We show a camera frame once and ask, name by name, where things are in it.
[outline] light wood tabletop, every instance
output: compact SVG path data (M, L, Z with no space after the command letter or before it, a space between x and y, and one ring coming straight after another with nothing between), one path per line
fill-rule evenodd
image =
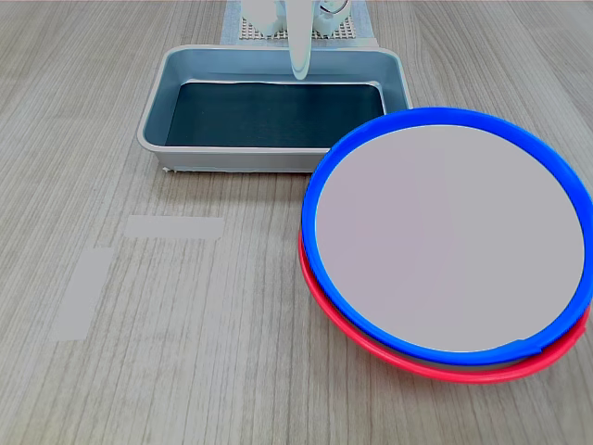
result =
M593 190L593 4L372 2L416 107L550 143ZM0 3L0 444L593 444L593 329L510 384L416 377L349 341L298 266L299 174L164 172L135 132L170 48L224 2ZM217 240L125 236L220 217ZM85 338L51 337L113 249Z

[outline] gray tray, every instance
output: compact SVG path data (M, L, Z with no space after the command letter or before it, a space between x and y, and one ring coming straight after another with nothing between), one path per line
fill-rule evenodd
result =
M137 137L177 172L313 172L340 131L372 118L377 104L362 102L371 87L381 114L410 108L399 59L384 49L313 48L298 82L285 47L179 46L160 65ZM300 135L314 143L296 145Z

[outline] stacked plates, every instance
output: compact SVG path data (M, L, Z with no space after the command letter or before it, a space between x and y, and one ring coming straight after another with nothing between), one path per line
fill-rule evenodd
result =
M526 131L456 108L370 121L338 142L303 202L301 266L350 338L459 383L533 374L585 331L593 204Z

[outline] tape strip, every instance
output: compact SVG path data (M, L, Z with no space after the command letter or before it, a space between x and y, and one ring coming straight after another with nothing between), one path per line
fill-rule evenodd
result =
M82 253L50 331L50 341L86 339L113 252L113 248L94 248Z
M313 40L313 47L351 47L351 46L379 46L374 38L371 25L371 17L365 1L353 1L350 12L356 38L354 39L320 39ZM249 45L249 46L288 46L286 39L278 40L241 40L241 1L229 0L224 10L222 23L221 45Z
M223 230L223 218L133 215L128 218L124 236L129 238L218 239L222 236Z

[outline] tray rim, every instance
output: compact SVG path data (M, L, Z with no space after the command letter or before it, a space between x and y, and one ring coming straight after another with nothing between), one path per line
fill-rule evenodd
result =
M147 100L145 101L145 107L142 113L142 117L138 124L138 128L136 131L136 139L138 143L142 146L142 148L155 153L159 154L210 154L210 155L246 155L246 156L253 156L253 155L289 155L289 156L307 156L307 155L317 155L323 156L325 155L330 148L314 148L314 147L302 147L302 148L286 148L286 147L251 147L251 146L159 146L155 144L151 144L145 138L145 127L148 122L148 117L150 115L150 111L154 105L155 98L157 96L158 88L160 86L160 81L163 76L163 72L165 67L167 66L167 62L169 61L170 57L176 53L188 50L208 50L208 51L280 51L280 52L287 52L288 48L286 47L279 47L279 46L247 46L241 44L233 44L233 45L220 45L220 44L183 44L179 46L175 46L172 49L168 50L165 55L163 56L159 66L158 71L153 79L152 87L150 89L150 94L148 95ZM399 71L399 76L401 78L402 89L404 93L404 100L406 102L406 107L410 109L412 107L411 100L410 100L410 91L408 89L408 84L406 82L405 74L402 68L401 60L399 56L385 48L376 47L376 46L355 46L355 47L314 47L311 48L311 52L369 52L369 53L380 53L386 56L389 56L394 59L397 63L397 69ZM383 91L379 88L379 93L382 98L383 102Z

